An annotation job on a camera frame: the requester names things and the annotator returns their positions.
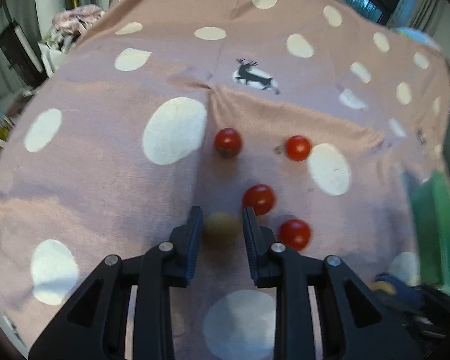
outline tomato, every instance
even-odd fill
[[[242,205],[253,207],[255,215],[265,215],[275,205],[274,191],[266,184],[254,185],[243,194]]]
[[[224,128],[215,136],[214,147],[224,158],[235,157],[242,150],[242,137],[234,128]]]
[[[304,249],[310,238],[310,226],[300,219],[289,219],[278,230],[278,241],[297,251]]]
[[[285,153],[292,161],[306,160],[311,149],[310,141],[301,135],[294,135],[285,142]]]

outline bed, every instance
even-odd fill
[[[437,50],[339,0],[114,0],[1,152],[0,309],[30,346],[104,256],[144,253],[193,204],[238,219],[258,183],[277,197],[263,225],[309,223],[305,255],[417,284],[401,176],[446,169],[449,104]],[[244,142],[227,160],[212,144],[225,127]],[[298,134],[304,162],[277,150]],[[242,239],[204,244],[172,293],[177,358],[270,358],[273,297]]]

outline clutter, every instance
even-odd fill
[[[65,63],[67,52],[78,38],[104,14],[100,7],[90,4],[55,15],[52,20],[53,27],[38,43],[43,65],[49,77],[53,76]]]
[[[18,95],[12,105],[10,105],[4,115],[0,116],[0,151],[5,146],[11,131],[15,128],[18,118],[22,114],[26,105],[35,96],[38,90],[25,90]]]

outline black deer silhouette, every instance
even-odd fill
[[[271,90],[275,91],[276,95],[278,95],[280,93],[278,88],[274,88],[272,86],[272,80],[274,79],[273,77],[264,78],[264,77],[257,76],[255,74],[250,73],[250,69],[253,66],[257,66],[258,62],[250,61],[250,62],[244,63],[245,62],[244,58],[237,59],[236,61],[240,64],[240,67],[238,69],[238,77],[236,77],[237,81],[245,80],[245,85],[248,85],[249,82],[260,83],[263,85],[263,88],[262,88],[263,91],[265,91],[266,89],[271,89]]]

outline green object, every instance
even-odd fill
[[[412,195],[423,284],[450,292],[450,183],[433,172]]]

